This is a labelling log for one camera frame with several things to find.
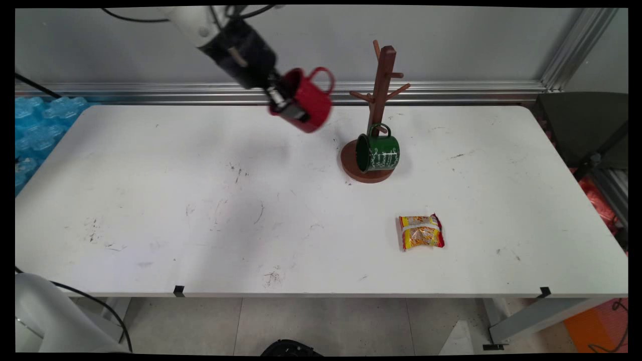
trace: black cable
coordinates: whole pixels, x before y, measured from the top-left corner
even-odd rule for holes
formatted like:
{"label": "black cable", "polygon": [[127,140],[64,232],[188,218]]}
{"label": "black cable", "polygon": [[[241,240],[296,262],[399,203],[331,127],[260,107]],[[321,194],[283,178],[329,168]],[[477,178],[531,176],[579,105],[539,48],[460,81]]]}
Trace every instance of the black cable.
{"label": "black cable", "polygon": [[218,32],[221,33],[223,38],[225,38],[225,34],[223,32],[223,28],[221,27],[221,23],[218,22],[218,16],[216,16],[216,12],[214,11],[214,6],[213,5],[209,6],[209,12],[212,13],[212,17],[214,18],[214,23],[216,24],[216,27],[218,28]]}
{"label": "black cable", "polygon": [[[611,305],[611,309],[613,311],[617,311],[618,308],[620,308],[620,307],[622,307],[622,309],[624,309],[627,312],[627,315],[629,314],[629,309],[625,305],[622,304],[622,298],[620,298],[617,301],[613,302],[613,304]],[[593,351],[595,353],[599,353],[599,352],[597,352],[596,348],[604,350],[607,353],[618,352],[620,347],[625,345],[624,340],[627,339],[628,335],[629,335],[629,320],[627,318],[627,329],[624,331],[624,335],[622,335],[622,339],[620,340],[620,343],[614,349],[605,349],[605,348],[603,348],[601,346],[598,346],[596,344],[590,344],[589,345],[589,349],[591,349],[591,351]]]}
{"label": "black cable", "polygon": [[59,94],[56,94],[55,92],[50,91],[49,89],[43,87],[42,85],[40,85],[40,84],[38,84],[38,83],[36,83],[36,82],[34,82],[32,80],[29,80],[29,79],[25,78],[24,76],[22,76],[22,75],[20,75],[20,74],[18,74],[16,72],[14,72],[14,73],[15,73],[15,78],[20,80],[21,82],[23,82],[23,83],[25,83],[25,84],[27,84],[27,85],[29,85],[31,87],[34,87],[34,88],[40,90],[41,92],[43,92],[43,93],[45,93],[45,94],[47,94],[49,96],[52,96],[52,97],[54,97],[56,99],[61,98]]}
{"label": "black cable", "polygon": [[[22,270],[18,268],[18,266],[15,266],[15,271],[17,273],[23,273]],[[103,301],[100,301],[99,299],[95,298],[94,296],[88,295],[85,292],[82,292],[81,290],[77,290],[77,289],[75,289],[73,287],[70,287],[70,286],[67,286],[67,285],[63,285],[62,283],[58,283],[58,282],[54,282],[54,281],[49,281],[49,282],[53,283],[57,287],[64,288],[66,290],[69,290],[69,291],[72,291],[74,293],[77,293],[77,294],[79,294],[79,295],[81,295],[83,297],[86,297],[86,298],[88,298],[88,299],[90,299],[92,301],[95,301],[98,304],[100,304],[102,307],[105,307],[109,312],[111,312],[112,315],[114,315],[114,317],[116,318],[118,323],[123,328],[123,333],[125,334],[125,338],[127,339],[127,347],[129,348],[129,352],[134,353],[134,351],[132,350],[132,340],[129,338],[129,332],[127,332],[127,327],[125,327],[125,323],[120,318],[118,313],[116,313],[116,311],[114,311],[113,308],[111,308],[107,303],[104,303]]]}
{"label": "black cable", "polygon": [[107,8],[100,8],[100,10],[103,10],[104,12],[108,13],[110,16],[115,17],[116,19],[121,19],[125,21],[132,21],[132,22],[168,22],[169,21],[167,19],[132,19],[131,17],[116,15],[111,11],[107,10]]}
{"label": "black cable", "polygon": [[266,5],[266,6],[264,6],[264,7],[260,8],[260,9],[258,9],[258,10],[255,10],[255,11],[253,11],[253,12],[249,12],[249,13],[246,13],[246,14],[243,14],[243,15],[241,15],[241,14],[237,14],[237,13],[233,13],[233,14],[231,14],[231,15],[230,15],[230,14],[228,13],[228,11],[227,11],[227,10],[229,9],[229,7],[230,7],[230,6],[232,6],[232,5],[227,5],[227,6],[225,7],[225,15],[226,15],[228,18],[230,18],[230,19],[249,19],[249,18],[251,18],[251,17],[253,17],[253,16],[257,16],[257,15],[259,15],[259,14],[261,14],[261,13],[264,13],[264,12],[268,11],[269,9],[271,9],[271,8],[275,7],[275,6],[276,6],[276,4],[274,4],[274,5]]}

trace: floor tile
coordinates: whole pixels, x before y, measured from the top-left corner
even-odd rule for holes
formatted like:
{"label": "floor tile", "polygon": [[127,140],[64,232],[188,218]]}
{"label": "floor tile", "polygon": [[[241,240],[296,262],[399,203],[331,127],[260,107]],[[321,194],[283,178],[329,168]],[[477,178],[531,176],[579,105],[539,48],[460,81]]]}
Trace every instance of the floor tile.
{"label": "floor tile", "polygon": [[438,355],[459,320],[468,321],[475,354],[502,353],[482,349],[482,345],[490,343],[490,337],[481,299],[409,298],[408,315],[418,356]]}
{"label": "floor tile", "polygon": [[[511,314],[536,300],[506,299]],[[417,355],[437,355],[459,320],[467,320],[475,354],[577,352],[563,322],[514,340],[504,351],[484,351],[490,326],[481,299],[408,299],[408,314]]]}
{"label": "floor tile", "polygon": [[240,309],[240,298],[132,298],[125,325],[135,353],[232,355]]}
{"label": "floor tile", "polygon": [[246,298],[235,355],[291,339],[324,356],[413,355],[404,299]]}

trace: white table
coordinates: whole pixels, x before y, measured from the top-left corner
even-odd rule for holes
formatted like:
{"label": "white table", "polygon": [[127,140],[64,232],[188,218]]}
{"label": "white table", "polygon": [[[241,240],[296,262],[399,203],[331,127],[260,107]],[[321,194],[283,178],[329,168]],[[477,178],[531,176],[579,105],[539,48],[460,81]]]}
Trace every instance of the white table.
{"label": "white table", "polygon": [[[367,118],[335,107],[305,134],[264,107],[91,107],[16,198],[16,265],[95,296],[548,287],[577,312],[628,294],[626,255],[527,109],[386,107],[401,160],[379,184],[339,162]],[[397,217],[431,211],[446,246],[403,252]]]}

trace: snack bag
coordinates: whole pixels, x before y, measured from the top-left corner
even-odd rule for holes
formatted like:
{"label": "snack bag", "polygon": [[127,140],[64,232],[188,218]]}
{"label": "snack bag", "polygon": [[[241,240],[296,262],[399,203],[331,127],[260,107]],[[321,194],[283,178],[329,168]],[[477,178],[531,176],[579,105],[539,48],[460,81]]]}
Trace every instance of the snack bag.
{"label": "snack bag", "polygon": [[441,223],[434,213],[429,217],[399,217],[399,223],[404,251],[416,245],[444,246]]}

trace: table leg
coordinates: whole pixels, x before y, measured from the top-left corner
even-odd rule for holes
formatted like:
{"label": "table leg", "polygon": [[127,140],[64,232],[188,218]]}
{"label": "table leg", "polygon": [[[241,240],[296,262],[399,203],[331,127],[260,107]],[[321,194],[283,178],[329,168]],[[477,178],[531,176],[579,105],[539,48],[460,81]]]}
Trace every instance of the table leg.
{"label": "table leg", "polygon": [[[105,303],[107,303],[111,308],[113,308],[114,311],[116,311],[116,313],[118,314],[118,317],[120,317],[121,320],[123,320],[124,322],[125,314],[127,313],[127,308],[129,308],[129,302],[131,300],[132,300],[131,297],[108,297]],[[109,312],[108,309],[103,308],[103,311],[101,312],[100,315],[104,319],[111,321],[117,324],[118,326],[120,326],[120,324],[118,323],[114,315],[112,315],[112,313]]]}
{"label": "table leg", "polygon": [[[523,310],[501,320],[501,312],[491,310],[489,318],[490,337],[495,344],[509,344],[519,337],[531,335],[563,321],[580,312],[598,306],[609,299],[594,298],[544,298]],[[484,301],[487,307],[496,306],[494,301]]]}

